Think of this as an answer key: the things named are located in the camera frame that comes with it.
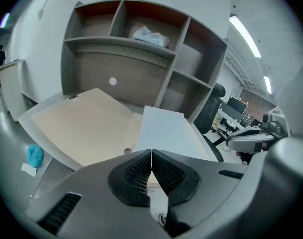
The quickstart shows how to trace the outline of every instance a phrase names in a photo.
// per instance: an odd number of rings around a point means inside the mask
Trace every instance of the beige paper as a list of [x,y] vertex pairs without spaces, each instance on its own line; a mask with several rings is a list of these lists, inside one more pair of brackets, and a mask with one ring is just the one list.
[[65,99],[33,120],[47,138],[83,166],[102,162],[133,149],[142,115],[132,112],[99,89]]

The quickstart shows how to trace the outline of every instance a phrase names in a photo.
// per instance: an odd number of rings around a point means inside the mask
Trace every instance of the white circular sticker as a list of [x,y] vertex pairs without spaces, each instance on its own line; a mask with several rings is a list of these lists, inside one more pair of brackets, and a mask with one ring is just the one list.
[[116,79],[114,77],[110,78],[110,84],[115,85],[117,83]]

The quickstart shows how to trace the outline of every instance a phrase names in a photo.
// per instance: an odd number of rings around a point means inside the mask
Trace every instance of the sheet of paper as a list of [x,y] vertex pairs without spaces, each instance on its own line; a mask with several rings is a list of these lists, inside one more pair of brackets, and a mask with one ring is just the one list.
[[133,149],[141,115],[99,89],[65,99],[33,117],[46,137],[83,166]]
[[29,164],[22,164],[21,170],[28,173],[29,175],[35,177],[36,176],[36,171],[37,169],[34,168],[33,166],[30,166]]
[[159,149],[210,160],[183,113],[145,106],[133,152]]

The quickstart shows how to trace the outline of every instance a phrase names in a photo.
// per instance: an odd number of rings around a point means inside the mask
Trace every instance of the computer monitor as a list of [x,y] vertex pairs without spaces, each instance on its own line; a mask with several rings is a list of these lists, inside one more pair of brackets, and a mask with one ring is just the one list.
[[243,114],[243,112],[245,111],[247,105],[240,101],[239,99],[236,99],[234,97],[230,97],[227,105],[231,106],[233,109],[235,109],[236,111],[240,112],[241,114]]

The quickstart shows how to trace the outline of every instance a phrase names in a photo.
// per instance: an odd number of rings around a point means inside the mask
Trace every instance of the brick wall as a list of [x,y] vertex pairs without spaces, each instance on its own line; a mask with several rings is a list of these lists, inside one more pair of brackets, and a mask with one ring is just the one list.
[[242,90],[240,98],[242,101],[248,102],[247,111],[258,121],[262,120],[263,114],[276,107],[274,104],[245,89]]

